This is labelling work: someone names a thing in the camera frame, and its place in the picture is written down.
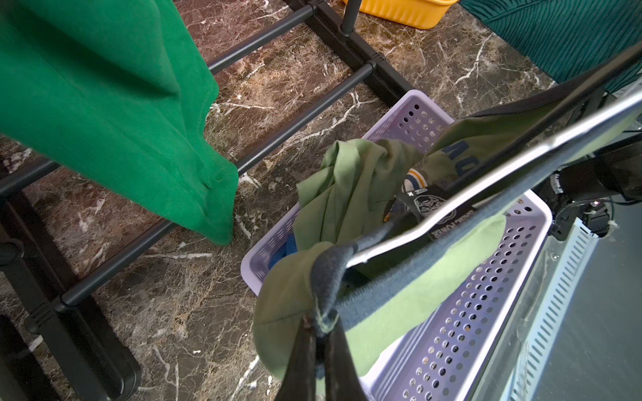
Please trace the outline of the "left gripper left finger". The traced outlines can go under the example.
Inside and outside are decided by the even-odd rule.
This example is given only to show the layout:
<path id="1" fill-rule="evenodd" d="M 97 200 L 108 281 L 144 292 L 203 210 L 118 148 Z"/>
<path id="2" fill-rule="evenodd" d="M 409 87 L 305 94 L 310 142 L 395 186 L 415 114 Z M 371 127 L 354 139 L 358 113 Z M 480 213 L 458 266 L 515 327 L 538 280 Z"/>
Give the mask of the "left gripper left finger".
<path id="1" fill-rule="evenodd" d="M 314 326 L 308 317 L 303 317 L 276 401 L 315 400 L 316 351 L 317 338 Z"/>

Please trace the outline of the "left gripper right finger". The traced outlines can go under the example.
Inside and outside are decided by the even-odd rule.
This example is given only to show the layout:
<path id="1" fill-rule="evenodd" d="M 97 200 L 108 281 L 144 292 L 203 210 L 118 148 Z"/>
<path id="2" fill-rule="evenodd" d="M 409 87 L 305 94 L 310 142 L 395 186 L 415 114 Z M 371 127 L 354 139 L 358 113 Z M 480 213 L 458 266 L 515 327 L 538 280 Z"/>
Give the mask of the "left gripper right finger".
<path id="1" fill-rule="evenodd" d="M 324 344 L 325 396 L 329 401 L 367 401 L 338 320 Z"/>

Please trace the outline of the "blue tank top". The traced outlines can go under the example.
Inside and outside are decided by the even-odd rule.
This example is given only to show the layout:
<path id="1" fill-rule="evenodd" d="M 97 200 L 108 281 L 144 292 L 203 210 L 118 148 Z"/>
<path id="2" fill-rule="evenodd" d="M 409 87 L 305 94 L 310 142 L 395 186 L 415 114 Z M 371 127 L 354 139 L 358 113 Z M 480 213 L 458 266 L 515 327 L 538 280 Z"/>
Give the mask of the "blue tank top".
<path id="1" fill-rule="evenodd" d="M 295 240 L 295 235 L 290 233 L 287 236 L 286 242 L 279 247 L 277 251 L 272 254 L 272 257 L 269 260 L 269 270 L 272 270 L 274 266 L 284 257 L 292 255 L 298 251 L 298 247 Z"/>

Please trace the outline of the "olive tank top grey trim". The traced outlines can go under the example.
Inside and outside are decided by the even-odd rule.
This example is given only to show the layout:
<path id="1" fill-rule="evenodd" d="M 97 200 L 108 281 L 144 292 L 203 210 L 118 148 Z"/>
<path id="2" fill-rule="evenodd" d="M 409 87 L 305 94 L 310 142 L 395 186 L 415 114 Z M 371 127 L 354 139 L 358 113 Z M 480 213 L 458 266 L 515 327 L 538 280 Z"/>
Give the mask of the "olive tank top grey trim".
<path id="1" fill-rule="evenodd" d="M 568 160 L 558 159 L 557 166 L 550 161 L 534 162 L 487 188 L 468 201 L 480 210 L 437 239 L 431 239 L 428 232 L 366 263 L 347 267 L 357 253 L 421 223 L 407 214 L 389 222 L 378 220 L 373 229 L 345 240 L 300 247 L 269 272 L 259 292 L 253 336 L 260 360 L 282 378 L 302 318 L 309 318 L 317 339 L 325 339 L 340 320 L 356 371 L 366 373 L 389 345 L 425 321 L 497 248 L 506 226 L 505 212 L 523 192 L 555 168 L 614 138 L 640 112 L 641 106 L 623 114 L 617 125 Z M 516 142 L 499 145 L 479 171 L 468 171 L 454 184 L 447 201 L 526 150 Z"/>

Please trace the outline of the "green tank top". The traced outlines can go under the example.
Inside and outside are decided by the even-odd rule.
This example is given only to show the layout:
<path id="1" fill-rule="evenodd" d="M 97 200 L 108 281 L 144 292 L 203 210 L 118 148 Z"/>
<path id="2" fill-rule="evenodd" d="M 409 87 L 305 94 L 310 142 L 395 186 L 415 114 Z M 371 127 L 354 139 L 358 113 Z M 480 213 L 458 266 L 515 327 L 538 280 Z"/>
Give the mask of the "green tank top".
<path id="1" fill-rule="evenodd" d="M 237 168 L 204 137 L 218 92 L 171 1 L 1 4 L 1 132 L 226 245 Z"/>

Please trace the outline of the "white wire hanger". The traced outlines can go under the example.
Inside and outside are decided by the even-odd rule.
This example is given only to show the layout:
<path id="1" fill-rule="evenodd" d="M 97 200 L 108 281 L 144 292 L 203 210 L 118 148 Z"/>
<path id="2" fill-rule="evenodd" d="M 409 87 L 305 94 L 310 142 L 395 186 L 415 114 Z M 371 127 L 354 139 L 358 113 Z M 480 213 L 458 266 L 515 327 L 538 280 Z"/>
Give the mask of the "white wire hanger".
<path id="1" fill-rule="evenodd" d="M 527 165 L 540 161 L 550 161 L 553 163 L 553 166 L 559 165 L 558 159 L 562 161 L 568 160 L 569 157 L 575 155 L 596 137 L 603 135 L 611 125 L 617 125 L 622 119 L 623 114 L 629 113 L 631 110 L 640 106 L 640 89 L 615 100 L 614 103 L 594 113 L 585 120 L 552 135 L 539 145 L 502 163 L 482 178 L 458 192 L 451 200 L 444 203 L 417 227 L 399 237 L 392 238 L 380 245 L 357 253 L 348 261 L 347 267 L 351 268 L 366 263 L 374 257 L 402 247 L 426 235 L 432 227 L 451 212 L 454 212 L 456 208 Z"/>

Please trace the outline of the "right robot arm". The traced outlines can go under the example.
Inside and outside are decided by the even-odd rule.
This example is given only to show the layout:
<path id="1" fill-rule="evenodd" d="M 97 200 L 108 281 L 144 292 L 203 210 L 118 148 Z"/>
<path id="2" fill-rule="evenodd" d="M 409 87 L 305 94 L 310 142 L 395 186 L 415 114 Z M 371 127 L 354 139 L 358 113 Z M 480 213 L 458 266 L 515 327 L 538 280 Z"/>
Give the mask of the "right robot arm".
<path id="1" fill-rule="evenodd" d="M 567 240 L 580 220 L 600 238 L 615 230 L 615 207 L 641 202 L 641 134 L 630 136 L 555 171 L 534 192 L 553 214 L 549 234 Z"/>

